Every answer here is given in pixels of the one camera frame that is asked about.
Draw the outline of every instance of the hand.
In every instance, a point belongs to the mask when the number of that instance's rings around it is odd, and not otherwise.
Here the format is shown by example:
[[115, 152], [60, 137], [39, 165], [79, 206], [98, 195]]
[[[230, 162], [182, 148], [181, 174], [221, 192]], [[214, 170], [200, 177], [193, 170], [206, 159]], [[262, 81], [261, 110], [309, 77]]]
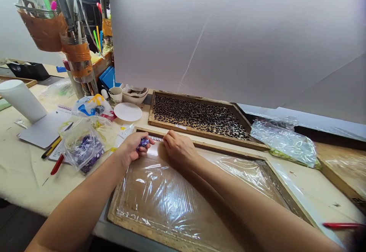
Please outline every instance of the hand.
[[194, 161], [200, 157], [193, 142], [187, 136], [182, 136], [173, 130], [169, 130], [163, 141], [169, 157], [177, 162]]
[[[125, 164], [127, 166], [139, 157], [145, 157], [151, 144], [155, 144], [155, 141], [149, 138], [148, 135], [148, 132], [136, 132], [130, 134], [118, 147], [115, 154], [120, 155], [122, 159], [126, 161]], [[146, 148], [141, 146], [138, 151], [136, 151], [136, 148], [140, 145], [142, 138], [148, 138], [149, 143], [146, 145]]]

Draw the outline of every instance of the white round plate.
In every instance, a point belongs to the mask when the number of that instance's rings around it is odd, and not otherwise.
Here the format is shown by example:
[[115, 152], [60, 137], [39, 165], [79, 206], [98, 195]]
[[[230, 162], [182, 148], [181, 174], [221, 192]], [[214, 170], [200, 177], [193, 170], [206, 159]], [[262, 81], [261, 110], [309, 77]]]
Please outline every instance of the white round plate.
[[114, 107], [114, 113], [121, 120], [135, 121], [141, 118], [140, 107], [133, 103], [119, 103]]

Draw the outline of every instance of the white sticker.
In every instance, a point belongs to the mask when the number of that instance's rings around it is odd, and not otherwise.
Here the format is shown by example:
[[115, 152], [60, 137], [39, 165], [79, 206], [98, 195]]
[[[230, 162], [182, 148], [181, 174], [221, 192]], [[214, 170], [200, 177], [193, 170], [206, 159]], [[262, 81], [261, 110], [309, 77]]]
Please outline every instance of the white sticker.
[[178, 127], [178, 128], [184, 129], [184, 130], [187, 130], [187, 128], [185, 126], [181, 126], [179, 124], [176, 124], [175, 127]]

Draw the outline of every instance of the workbench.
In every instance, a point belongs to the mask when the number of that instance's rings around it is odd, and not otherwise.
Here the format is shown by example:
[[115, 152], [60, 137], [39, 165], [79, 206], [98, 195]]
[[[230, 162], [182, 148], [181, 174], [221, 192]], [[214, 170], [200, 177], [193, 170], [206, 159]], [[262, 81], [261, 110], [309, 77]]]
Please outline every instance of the workbench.
[[[43, 88], [42, 85], [35, 85], [30, 90], [36, 94]], [[47, 111], [52, 111], [56, 109], [57, 104], [72, 107], [76, 100], [76, 96], [73, 96], [64, 102], [47, 103], [44, 106]], [[143, 115], [133, 125], [166, 133], [167, 129], [148, 125], [149, 109], [150, 105], [142, 106]], [[12, 204], [48, 216], [85, 177], [75, 171], [72, 166], [66, 164], [61, 165], [56, 175], [50, 176], [55, 163], [41, 159], [41, 155], [44, 153], [43, 149], [18, 139], [17, 134], [23, 130], [14, 123], [18, 119], [23, 119], [26, 125], [30, 125], [30, 122], [14, 107], [0, 112], [0, 197]], [[114, 122], [126, 123], [120, 119], [116, 119]], [[309, 213], [316, 216], [319, 222], [361, 223], [363, 221], [362, 213], [318, 170], [285, 161], [270, 155], [268, 152], [188, 134], [187, 136], [196, 141], [267, 158], [294, 184], [293, 187], [300, 192], [302, 197], [300, 202]], [[109, 152], [106, 152], [103, 155], [92, 171], [107, 158], [108, 154]], [[110, 201], [105, 206], [95, 226], [94, 235], [137, 251], [171, 250], [162, 244], [110, 223], [106, 218], [109, 203]]]

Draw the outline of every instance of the white plastic cup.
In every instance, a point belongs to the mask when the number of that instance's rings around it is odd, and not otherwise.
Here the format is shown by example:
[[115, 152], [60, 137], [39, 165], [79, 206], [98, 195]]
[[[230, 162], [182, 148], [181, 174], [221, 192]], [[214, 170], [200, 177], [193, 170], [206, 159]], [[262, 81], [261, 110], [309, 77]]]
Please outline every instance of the white plastic cup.
[[47, 115], [46, 109], [21, 80], [7, 80], [0, 83], [0, 96], [31, 123], [35, 123]]
[[117, 104], [122, 102], [123, 90], [120, 87], [112, 87], [109, 89], [114, 95], [109, 94], [112, 100]]

